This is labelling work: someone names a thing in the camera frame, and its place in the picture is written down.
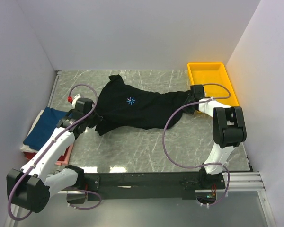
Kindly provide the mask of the black t shirt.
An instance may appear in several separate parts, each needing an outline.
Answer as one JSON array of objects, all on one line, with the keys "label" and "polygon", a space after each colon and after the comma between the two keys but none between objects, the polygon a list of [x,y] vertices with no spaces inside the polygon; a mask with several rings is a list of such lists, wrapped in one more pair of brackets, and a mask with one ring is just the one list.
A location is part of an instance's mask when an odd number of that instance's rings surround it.
[{"label": "black t shirt", "polygon": [[95,131],[104,135],[119,127],[163,129],[169,117],[187,100],[190,91],[158,93],[140,90],[111,75],[103,87],[95,111],[102,117]]}]

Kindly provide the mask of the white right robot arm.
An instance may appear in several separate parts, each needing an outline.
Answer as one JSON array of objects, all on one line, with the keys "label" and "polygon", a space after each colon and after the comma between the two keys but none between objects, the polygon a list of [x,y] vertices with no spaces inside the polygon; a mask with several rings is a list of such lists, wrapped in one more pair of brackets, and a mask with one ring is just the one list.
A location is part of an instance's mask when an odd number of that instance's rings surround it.
[{"label": "white right robot arm", "polygon": [[205,96],[203,85],[192,85],[185,104],[198,102],[184,108],[187,113],[200,111],[213,118],[212,136],[213,148],[204,162],[205,166],[199,170],[198,183],[208,189],[212,185],[223,182],[223,165],[240,143],[247,137],[243,110],[240,106],[230,106]]}]

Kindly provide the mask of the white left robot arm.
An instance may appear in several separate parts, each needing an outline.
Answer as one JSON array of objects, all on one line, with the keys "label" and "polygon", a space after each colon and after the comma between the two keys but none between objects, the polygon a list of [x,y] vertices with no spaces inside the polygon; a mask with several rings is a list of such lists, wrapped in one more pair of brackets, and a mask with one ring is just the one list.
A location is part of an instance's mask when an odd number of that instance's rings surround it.
[{"label": "white left robot arm", "polygon": [[94,111],[96,103],[80,97],[74,108],[58,121],[48,141],[20,170],[11,169],[7,174],[8,205],[15,204],[30,213],[39,213],[49,199],[65,188],[87,188],[84,170],[67,165],[52,176],[49,172],[66,149],[85,131],[93,128],[101,117]]}]

